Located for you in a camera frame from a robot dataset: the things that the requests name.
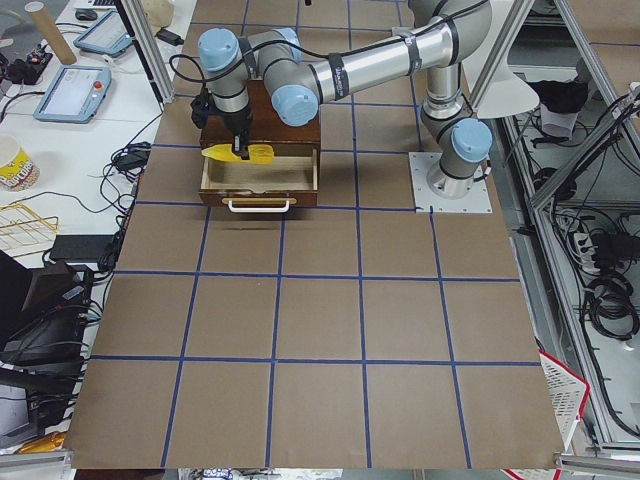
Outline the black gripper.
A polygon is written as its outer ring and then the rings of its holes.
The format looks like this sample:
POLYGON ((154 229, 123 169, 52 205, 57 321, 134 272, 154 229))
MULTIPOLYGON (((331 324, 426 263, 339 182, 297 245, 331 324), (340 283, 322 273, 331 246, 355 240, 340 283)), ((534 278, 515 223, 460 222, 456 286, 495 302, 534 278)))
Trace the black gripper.
POLYGON ((238 152, 242 160, 249 159, 249 130, 253 121, 250 107, 233 112, 219 111, 224 126, 232 133, 233 151, 238 152))

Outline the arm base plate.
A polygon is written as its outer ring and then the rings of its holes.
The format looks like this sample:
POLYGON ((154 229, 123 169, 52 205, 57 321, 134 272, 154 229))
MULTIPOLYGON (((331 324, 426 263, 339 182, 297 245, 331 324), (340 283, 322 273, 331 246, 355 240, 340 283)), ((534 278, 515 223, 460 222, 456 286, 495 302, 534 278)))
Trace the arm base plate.
POLYGON ((440 170, 439 152, 410 152, 409 165, 417 213, 490 214, 486 176, 478 164, 467 179, 447 177, 440 170))

